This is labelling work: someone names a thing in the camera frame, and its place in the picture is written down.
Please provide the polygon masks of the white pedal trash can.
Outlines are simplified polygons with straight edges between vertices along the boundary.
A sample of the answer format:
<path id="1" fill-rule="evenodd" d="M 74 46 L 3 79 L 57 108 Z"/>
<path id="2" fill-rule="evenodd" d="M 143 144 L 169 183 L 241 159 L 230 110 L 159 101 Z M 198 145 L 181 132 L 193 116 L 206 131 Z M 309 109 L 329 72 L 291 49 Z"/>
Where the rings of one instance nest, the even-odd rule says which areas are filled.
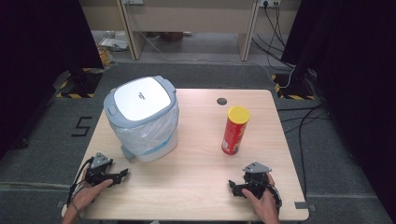
<path id="1" fill-rule="evenodd" d="M 137 121 L 157 112 L 163 112 L 175 102 L 177 102 L 177 90 L 169 80 L 161 76 L 141 77 L 110 91 L 104 100 L 104 110 L 106 112 L 107 105 L 115 105 L 125 118 Z M 133 158 L 145 162 L 156 161 L 172 151 L 176 145 L 177 131 L 161 150 Z"/>

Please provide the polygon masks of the person's right hand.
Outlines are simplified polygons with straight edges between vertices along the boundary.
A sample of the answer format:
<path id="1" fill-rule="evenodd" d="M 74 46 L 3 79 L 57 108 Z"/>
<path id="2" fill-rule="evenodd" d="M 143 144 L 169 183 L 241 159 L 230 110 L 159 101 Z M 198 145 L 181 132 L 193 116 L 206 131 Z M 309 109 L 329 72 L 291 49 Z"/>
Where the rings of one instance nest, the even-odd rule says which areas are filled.
<path id="1" fill-rule="evenodd" d="M 272 192 L 266 189 L 260 199 L 256 198 L 248 189 L 244 189 L 243 193 L 250 200 L 254 214 L 259 218 L 263 216 L 278 216 L 276 211 L 276 200 Z"/>

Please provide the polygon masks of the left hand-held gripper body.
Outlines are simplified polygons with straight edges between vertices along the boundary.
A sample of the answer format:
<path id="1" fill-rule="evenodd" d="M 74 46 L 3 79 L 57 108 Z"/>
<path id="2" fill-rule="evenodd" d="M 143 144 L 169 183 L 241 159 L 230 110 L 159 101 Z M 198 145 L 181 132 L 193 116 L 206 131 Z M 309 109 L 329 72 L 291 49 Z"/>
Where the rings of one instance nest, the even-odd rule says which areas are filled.
<path id="1" fill-rule="evenodd" d="M 106 173 L 106 170 L 112 163 L 112 159 L 108 158 L 101 152 L 97 152 L 90 161 L 84 180 L 91 186 L 96 186 L 105 180 L 110 179 L 111 176 Z"/>

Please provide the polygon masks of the red chip can yellow lid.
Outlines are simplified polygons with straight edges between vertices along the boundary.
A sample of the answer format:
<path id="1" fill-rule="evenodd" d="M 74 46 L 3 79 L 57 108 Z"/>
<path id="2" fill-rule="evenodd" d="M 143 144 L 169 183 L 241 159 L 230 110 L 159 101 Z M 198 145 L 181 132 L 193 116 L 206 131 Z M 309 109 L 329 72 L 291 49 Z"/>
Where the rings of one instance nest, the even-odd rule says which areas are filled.
<path id="1" fill-rule="evenodd" d="M 238 152 L 249 119 L 249 111 L 240 105 L 233 106 L 228 110 L 221 144 L 224 153 L 234 155 Z"/>

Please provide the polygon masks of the pile of packets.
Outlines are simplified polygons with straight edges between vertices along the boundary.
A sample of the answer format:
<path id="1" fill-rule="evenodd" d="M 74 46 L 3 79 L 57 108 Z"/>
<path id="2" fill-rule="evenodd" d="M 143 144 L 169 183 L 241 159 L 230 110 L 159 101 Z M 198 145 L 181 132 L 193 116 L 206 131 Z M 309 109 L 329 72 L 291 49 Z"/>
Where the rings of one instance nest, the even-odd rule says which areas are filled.
<path id="1" fill-rule="evenodd" d="M 92 31 L 92 36 L 104 69 L 117 64 L 117 54 L 130 51 L 124 31 Z"/>

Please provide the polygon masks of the translucent plastic trash bag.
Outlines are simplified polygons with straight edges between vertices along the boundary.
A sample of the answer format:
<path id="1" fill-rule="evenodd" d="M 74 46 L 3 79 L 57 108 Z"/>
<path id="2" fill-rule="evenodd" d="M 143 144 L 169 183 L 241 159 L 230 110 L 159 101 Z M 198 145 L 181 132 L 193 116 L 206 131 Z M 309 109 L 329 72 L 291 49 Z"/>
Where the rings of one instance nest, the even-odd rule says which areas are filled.
<path id="1" fill-rule="evenodd" d="M 179 106 L 175 102 L 163 112 L 132 121 L 125 118 L 115 105 L 107 105 L 106 116 L 123 146 L 125 157 L 143 157 L 161 150 L 176 133 Z"/>

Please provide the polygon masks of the person's left hand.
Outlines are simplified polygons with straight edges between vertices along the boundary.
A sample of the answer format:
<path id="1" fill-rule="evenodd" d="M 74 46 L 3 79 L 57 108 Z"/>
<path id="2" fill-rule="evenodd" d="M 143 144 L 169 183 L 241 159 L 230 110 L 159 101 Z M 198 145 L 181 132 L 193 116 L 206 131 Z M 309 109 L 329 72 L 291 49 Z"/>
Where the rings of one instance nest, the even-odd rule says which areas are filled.
<path id="1" fill-rule="evenodd" d="M 74 194 L 71 200 L 71 206 L 80 213 L 88 207 L 94 199 L 107 187 L 113 183 L 112 179 L 107 179 L 96 186 L 91 186 L 88 182 L 83 181 L 78 185 L 78 192 Z"/>

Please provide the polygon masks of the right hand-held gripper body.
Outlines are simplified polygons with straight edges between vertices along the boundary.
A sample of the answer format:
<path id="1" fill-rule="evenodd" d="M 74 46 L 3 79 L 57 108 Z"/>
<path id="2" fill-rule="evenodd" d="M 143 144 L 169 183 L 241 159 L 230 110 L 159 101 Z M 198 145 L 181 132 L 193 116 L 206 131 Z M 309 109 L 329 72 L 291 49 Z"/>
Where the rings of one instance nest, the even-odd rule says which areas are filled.
<path id="1" fill-rule="evenodd" d="M 263 192 L 269 185 L 267 173 L 271 172 L 272 169 L 254 161 L 247 165 L 243 171 L 245 172 L 243 178 L 246 183 L 246 189 L 248 189 L 256 198 L 260 199 Z"/>

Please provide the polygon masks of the beige wooden desk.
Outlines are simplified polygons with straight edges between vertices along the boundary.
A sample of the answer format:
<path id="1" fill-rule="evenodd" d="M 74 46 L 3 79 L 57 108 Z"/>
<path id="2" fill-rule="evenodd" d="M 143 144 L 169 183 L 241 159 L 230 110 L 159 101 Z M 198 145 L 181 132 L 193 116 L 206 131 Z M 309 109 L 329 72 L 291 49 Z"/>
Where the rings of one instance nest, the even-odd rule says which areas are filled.
<path id="1" fill-rule="evenodd" d="M 119 0 L 132 57 L 140 58 L 145 32 L 230 33 L 240 60 L 248 58 L 259 0 Z"/>

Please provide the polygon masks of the black curtain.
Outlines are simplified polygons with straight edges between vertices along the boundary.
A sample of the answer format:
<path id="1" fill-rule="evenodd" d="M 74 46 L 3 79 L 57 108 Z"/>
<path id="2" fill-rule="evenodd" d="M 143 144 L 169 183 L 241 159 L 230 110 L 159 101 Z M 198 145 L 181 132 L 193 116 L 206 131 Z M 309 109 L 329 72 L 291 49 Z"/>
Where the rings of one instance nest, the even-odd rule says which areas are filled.
<path id="1" fill-rule="evenodd" d="M 68 71 L 102 62 L 79 0 L 0 0 L 0 159 L 25 137 Z"/>
<path id="2" fill-rule="evenodd" d="M 396 224 L 396 0 L 301 0 L 283 60 L 317 83 Z"/>

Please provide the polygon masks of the stand base with hazard stripes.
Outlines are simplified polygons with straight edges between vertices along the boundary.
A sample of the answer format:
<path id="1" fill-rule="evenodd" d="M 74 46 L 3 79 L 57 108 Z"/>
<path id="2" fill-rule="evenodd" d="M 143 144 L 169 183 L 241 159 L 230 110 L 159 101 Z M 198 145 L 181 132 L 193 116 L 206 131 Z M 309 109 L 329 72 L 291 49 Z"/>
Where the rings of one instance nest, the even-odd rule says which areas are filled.
<path id="1" fill-rule="evenodd" d="M 84 68 L 80 74 L 68 75 L 58 90 L 57 98 L 82 99 L 92 98 L 102 78 L 103 72 Z"/>
<path id="2" fill-rule="evenodd" d="M 280 99 L 291 100 L 314 100 L 315 95 L 305 77 L 297 77 L 291 70 L 288 73 L 275 73 L 271 75 L 276 89 L 276 94 Z"/>

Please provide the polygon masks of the grey tape patch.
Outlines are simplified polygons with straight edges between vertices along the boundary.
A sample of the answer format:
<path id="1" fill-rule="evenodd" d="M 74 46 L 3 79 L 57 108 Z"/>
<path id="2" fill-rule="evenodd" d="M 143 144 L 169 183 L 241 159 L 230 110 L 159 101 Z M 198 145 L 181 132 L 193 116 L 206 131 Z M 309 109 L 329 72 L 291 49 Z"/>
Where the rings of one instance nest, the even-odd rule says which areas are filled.
<path id="1" fill-rule="evenodd" d="M 296 209 L 307 209 L 309 212 L 316 212 L 317 208 L 314 204 L 307 202 L 294 202 Z"/>

